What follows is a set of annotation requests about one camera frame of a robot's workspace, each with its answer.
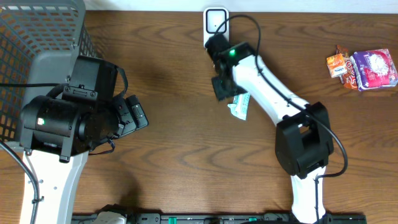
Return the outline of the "teal snack packet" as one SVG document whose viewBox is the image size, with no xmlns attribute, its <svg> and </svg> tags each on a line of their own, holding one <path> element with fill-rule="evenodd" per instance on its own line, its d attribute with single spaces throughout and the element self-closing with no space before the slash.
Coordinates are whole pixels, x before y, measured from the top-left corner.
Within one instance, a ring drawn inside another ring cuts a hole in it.
<svg viewBox="0 0 398 224">
<path fill-rule="evenodd" d="M 238 119 L 246 120 L 250 97 L 249 93 L 234 96 L 233 102 L 228 104 L 231 114 Z"/>
</svg>

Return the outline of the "small orange box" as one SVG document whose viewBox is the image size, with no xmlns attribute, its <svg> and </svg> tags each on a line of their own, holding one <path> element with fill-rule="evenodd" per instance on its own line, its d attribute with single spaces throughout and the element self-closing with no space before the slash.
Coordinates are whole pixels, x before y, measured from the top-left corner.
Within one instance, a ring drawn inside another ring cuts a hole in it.
<svg viewBox="0 0 398 224">
<path fill-rule="evenodd" d="M 340 77 L 348 71 L 342 54 L 328 57 L 326 59 L 326 65 L 332 78 Z"/>
</svg>

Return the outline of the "orange chocolate bar wrapper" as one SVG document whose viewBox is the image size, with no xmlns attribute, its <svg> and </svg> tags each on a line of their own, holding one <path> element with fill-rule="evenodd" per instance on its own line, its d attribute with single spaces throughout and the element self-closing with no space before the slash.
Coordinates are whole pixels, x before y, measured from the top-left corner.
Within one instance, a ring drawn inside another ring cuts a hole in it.
<svg viewBox="0 0 398 224">
<path fill-rule="evenodd" d="M 337 45 L 336 54 L 341 55 L 339 59 L 339 64 L 337 66 L 337 74 L 341 80 L 341 83 L 345 88 L 358 90 L 358 85 L 356 82 L 355 70 L 353 63 L 351 62 L 348 49 Z"/>
</svg>

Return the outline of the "red purple rice packet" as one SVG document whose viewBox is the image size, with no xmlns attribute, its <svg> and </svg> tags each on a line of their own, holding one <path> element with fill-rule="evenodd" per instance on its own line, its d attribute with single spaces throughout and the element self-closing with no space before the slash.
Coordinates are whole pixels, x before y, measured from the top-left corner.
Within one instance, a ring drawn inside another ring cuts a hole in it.
<svg viewBox="0 0 398 224">
<path fill-rule="evenodd" d="M 350 60 L 359 91 L 397 85 L 397 70 L 388 49 L 355 52 Z"/>
</svg>

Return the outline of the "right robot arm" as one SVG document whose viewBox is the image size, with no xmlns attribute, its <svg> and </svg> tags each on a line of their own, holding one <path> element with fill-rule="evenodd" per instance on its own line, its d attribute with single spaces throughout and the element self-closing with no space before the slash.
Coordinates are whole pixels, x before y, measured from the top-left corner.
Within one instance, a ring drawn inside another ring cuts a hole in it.
<svg viewBox="0 0 398 224">
<path fill-rule="evenodd" d="M 208 41 L 205 49 L 218 74 L 211 80 L 217 100 L 249 93 L 275 124 L 275 154 L 292 181 L 295 218 L 300 223 L 323 218 L 322 184 L 314 179 L 325 173 L 334 151 L 325 106 L 292 93 L 246 42 Z"/>
</svg>

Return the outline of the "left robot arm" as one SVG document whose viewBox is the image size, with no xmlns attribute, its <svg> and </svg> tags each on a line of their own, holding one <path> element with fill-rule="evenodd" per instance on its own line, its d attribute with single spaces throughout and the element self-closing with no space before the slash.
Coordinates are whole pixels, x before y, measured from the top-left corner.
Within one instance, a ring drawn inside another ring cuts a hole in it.
<svg viewBox="0 0 398 224">
<path fill-rule="evenodd" d="M 34 223 L 70 223 L 78 182 L 95 148 L 113 146 L 149 124 L 134 95 L 105 100 L 37 96 L 25 105 L 21 120 Z"/>
</svg>

